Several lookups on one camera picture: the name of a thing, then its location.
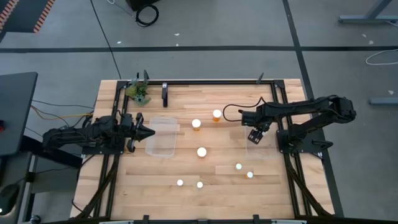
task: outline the concrete floor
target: concrete floor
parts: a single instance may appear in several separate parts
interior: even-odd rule
[[[293,46],[279,0],[163,0],[155,4],[158,22],[148,28],[138,27],[106,0],[93,1],[113,47]],[[126,7],[123,0],[116,2]],[[289,0],[301,46],[398,45],[398,27],[337,23],[340,14],[364,14],[374,2]],[[389,12],[398,12],[398,1],[386,9]],[[0,48],[70,47],[107,47],[89,0],[57,0],[40,33],[7,33],[0,43]],[[391,96],[389,90],[396,92],[392,96],[398,94],[398,65],[366,65],[364,60],[373,53],[304,52],[303,56],[314,95],[346,96],[358,113],[350,124],[325,128],[326,139],[335,143],[330,156],[345,216],[398,220],[398,130],[393,123],[398,109],[367,102],[371,96]],[[288,51],[116,52],[114,56],[122,78],[143,69],[151,78],[257,78],[262,72],[264,78],[302,78],[295,52]],[[398,53],[375,61],[398,61]],[[92,106],[100,80],[118,78],[110,53],[0,54],[0,67],[0,74],[38,72],[34,99],[49,103]],[[89,111],[34,105],[57,115]],[[77,119],[68,121],[73,124]],[[32,112],[27,122],[41,134],[60,126],[61,121],[43,121]],[[30,131],[25,134],[41,140]],[[39,163],[42,170],[54,166]],[[70,172],[65,182],[75,178],[76,173]],[[66,220],[73,193],[71,187],[38,195],[34,212],[45,222]]]

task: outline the potted plant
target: potted plant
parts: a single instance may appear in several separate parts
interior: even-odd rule
[[[126,89],[126,95],[132,98],[138,106],[145,106],[150,102],[150,98],[146,98],[148,89],[148,73],[144,70],[144,81],[138,81],[139,74],[137,78],[131,80],[131,85]]]

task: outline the transparent bin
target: transparent bin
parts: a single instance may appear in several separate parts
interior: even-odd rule
[[[259,144],[248,140],[253,127],[243,126],[246,138],[246,158],[249,160],[271,160],[277,158],[277,139],[273,130],[267,131]]]
[[[149,128],[156,133],[147,138],[145,152],[151,156],[172,157],[177,138],[177,119],[159,116],[150,119]]]

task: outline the wooden tabletop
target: wooden tabletop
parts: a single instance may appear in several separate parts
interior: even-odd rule
[[[116,82],[101,82],[95,118],[111,114]],[[305,100],[300,80],[285,80],[285,86],[289,102]],[[294,217],[283,155],[275,142],[277,125],[271,126],[257,147],[248,144],[248,151],[247,134],[240,122],[222,118],[216,123],[212,119],[213,110],[222,111],[230,103],[254,105],[260,96],[272,101],[269,85],[170,85],[168,108],[162,106],[160,85],[149,86],[147,92],[150,103],[139,107],[130,100],[127,112],[133,117],[142,112],[145,125],[156,116],[176,118],[175,155],[161,158],[146,154],[147,139],[136,143],[135,153],[125,149],[119,163],[112,220],[142,220],[143,215],[151,220],[251,219],[253,214],[264,219]],[[225,115],[228,119],[241,117],[236,107],[229,107]],[[292,119],[302,123],[309,118],[301,115]],[[201,120],[199,131],[192,129],[193,119]],[[204,159],[197,156],[199,147],[207,149]],[[308,189],[333,213],[321,160],[311,154],[301,154],[301,159]],[[75,195],[80,208],[98,188],[102,160],[103,156],[95,156],[80,172]],[[235,162],[242,163],[242,171],[234,170]],[[254,172],[252,179],[245,179],[247,171]],[[178,179],[184,181],[183,186],[177,185]],[[202,189],[196,187],[198,181],[204,183]],[[297,193],[303,213],[298,189]],[[107,193],[104,195],[101,214]],[[77,213],[72,208],[71,216]]]

